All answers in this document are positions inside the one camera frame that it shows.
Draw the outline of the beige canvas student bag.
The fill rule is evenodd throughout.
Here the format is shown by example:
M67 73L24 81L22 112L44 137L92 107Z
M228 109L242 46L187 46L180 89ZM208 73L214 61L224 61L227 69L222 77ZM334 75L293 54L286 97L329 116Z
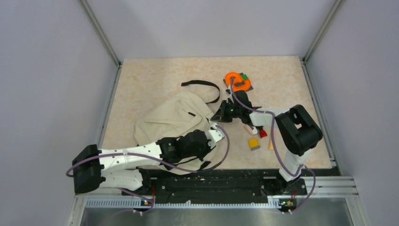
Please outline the beige canvas student bag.
M138 119L134 139L139 146L155 142L160 146L161 159L167 164L162 170L175 174L202 171L210 165L217 145L206 156L185 156L185 136L194 130L207 131L213 112L198 95L182 91Z

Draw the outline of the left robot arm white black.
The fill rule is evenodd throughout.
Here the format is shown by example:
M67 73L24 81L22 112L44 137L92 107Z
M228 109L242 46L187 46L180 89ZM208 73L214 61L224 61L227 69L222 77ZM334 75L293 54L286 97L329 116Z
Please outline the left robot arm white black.
M217 129L194 130L180 137L164 137L158 141L130 148L100 149L86 146L72 161L66 175L73 178L76 194L98 188L124 188L146 194L151 182L145 178L142 166L161 166L166 170L195 173L201 166L186 167L186 163L205 157L223 139Z

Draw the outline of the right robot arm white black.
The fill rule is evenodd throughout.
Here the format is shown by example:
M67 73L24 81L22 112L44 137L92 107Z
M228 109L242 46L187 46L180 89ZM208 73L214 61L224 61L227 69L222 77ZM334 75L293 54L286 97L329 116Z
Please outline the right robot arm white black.
M288 194L295 188L297 179L311 150L323 138L323 133L315 120L302 105L295 105L285 112L276 113L262 107L253 107L245 91L237 91L221 102L211 117L215 122L232 122L238 118L242 123L261 130L264 126L277 128L287 152L280 163L276 188L282 194Z

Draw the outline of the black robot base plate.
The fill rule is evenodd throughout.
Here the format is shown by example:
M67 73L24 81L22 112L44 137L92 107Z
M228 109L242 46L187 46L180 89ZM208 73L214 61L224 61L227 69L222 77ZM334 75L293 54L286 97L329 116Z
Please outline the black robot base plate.
M144 184L135 193L153 196L156 204L250 204L269 201L278 170L216 169L187 175L142 172Z

